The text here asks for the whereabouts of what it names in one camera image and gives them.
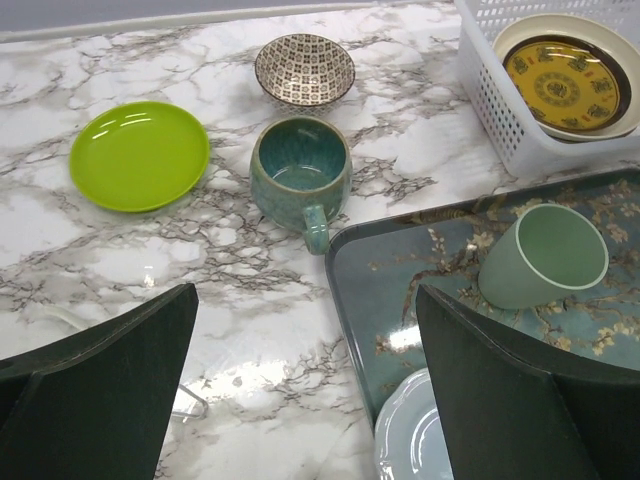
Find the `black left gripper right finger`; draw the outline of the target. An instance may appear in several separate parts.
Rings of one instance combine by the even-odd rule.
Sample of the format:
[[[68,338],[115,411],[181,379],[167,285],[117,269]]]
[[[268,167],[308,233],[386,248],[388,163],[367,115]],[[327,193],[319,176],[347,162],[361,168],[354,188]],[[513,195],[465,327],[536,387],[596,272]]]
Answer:
[[[415,310],[455,478],[638,478],[638,371],[550,346],[433,286]]]

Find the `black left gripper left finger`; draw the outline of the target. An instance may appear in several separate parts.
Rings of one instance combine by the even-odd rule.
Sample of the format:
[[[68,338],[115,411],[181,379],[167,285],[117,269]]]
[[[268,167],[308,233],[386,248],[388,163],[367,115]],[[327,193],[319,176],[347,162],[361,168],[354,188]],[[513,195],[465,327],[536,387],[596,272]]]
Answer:
[[[178,285],[2,360],[2,478],[153,478],[198,304]]]

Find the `lime green plate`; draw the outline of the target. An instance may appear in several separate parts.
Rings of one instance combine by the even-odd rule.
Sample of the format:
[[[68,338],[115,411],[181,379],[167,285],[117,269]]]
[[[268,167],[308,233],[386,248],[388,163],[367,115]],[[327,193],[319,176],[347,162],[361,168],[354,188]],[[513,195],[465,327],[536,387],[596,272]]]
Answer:
[[[141,101],[114,107],[89,122],[73,142],[69,171],[88,200],[138,213],[188,193],[209,157],[208,135],[192,114],[172,104]]]

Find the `teal glazed ceramic mug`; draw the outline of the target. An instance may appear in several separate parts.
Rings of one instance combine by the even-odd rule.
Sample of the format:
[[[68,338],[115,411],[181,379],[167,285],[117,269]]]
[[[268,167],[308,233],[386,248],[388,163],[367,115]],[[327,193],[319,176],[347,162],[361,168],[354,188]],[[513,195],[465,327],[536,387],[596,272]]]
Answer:
[[[329,223],[347,203],[351,183],[346,138],[323,120],[279,120],[255,143],[250,162],[255,204],[269,220],[300,233],[312,255],[328,251]]]

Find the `yellow patterned plate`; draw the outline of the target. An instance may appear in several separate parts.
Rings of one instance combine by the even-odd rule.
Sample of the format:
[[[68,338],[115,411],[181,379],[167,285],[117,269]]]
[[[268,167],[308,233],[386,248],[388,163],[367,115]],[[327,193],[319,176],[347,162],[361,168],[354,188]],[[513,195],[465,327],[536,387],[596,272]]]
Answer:
[[[540,35],[514,45],[503,66],[534,118],[570,133],[606,128],[628,110],[631,83],[619,63],[573,37]]]

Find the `cream plate with black mark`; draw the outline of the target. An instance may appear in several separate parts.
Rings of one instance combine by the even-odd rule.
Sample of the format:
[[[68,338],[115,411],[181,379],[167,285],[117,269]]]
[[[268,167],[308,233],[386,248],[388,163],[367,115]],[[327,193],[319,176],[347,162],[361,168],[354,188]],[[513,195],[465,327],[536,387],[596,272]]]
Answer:
[[[493,48],[502,60],[502,66],[505,55],[514,45],[540,35],[573,37],[605,51],[627,74],[632,90],[630,106],[616,123],[579,134],[560,131],[534,118],[546,134],[561,141],[579,143],[626,136],[639,126],[639,50],[634,45],[610,28],[585,18],[572,18],[568,14],[538,14],[512,23],[496,37]]]

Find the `patterned small ceramic bowl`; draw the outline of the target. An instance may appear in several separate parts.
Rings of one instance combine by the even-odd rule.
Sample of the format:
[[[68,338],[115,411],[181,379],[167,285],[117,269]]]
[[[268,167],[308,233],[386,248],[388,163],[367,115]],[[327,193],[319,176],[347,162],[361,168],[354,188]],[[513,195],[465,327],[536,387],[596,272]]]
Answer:
[[[349,53],[328,38],[287,34],[261,48],[254,62],[258,84],[285,114],[324,116],[355,83]]]

